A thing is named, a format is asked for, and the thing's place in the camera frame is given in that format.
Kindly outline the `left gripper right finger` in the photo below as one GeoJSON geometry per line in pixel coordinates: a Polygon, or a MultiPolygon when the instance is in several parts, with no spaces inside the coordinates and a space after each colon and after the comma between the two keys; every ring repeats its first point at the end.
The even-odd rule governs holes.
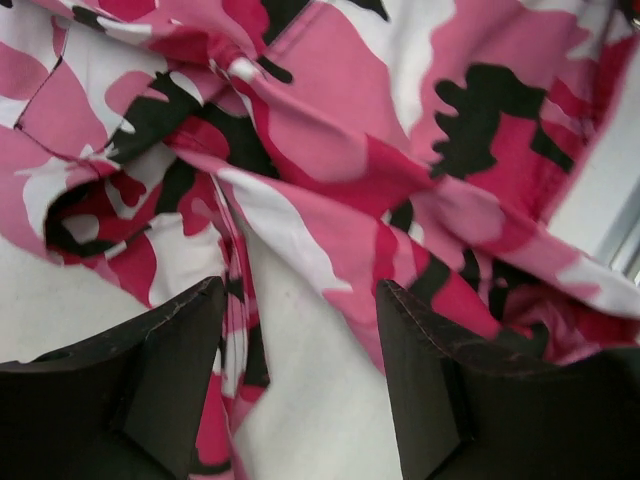
{"type": "Polygon", "coordinates": [[[635,479],[639,352],[565,366],[488,341],[392,281],[377,317],[406,479],[635,479]]]}

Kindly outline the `pink camouflage trousers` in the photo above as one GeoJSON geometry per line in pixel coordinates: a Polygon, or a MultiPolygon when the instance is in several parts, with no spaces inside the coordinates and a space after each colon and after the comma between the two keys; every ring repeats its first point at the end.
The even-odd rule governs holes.
{"type": "Polygon", "coordinates": [[[1,233],[153,310],[224,286],[185,479],[246,479],[274,391],[246,236],[386,380],[378,285],[543,362],[635,348],[639,290],[547,227],[611,125],[635,1],[5,1],[1,233]]]}

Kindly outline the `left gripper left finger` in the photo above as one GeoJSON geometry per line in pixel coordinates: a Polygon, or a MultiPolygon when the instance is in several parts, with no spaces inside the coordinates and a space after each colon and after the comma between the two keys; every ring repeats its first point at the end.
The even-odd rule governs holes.
{"type": "Polygon", "coordinates": [[[221,337],[224,286],[1,367],[5,479],[185,479],[221,337]]]}

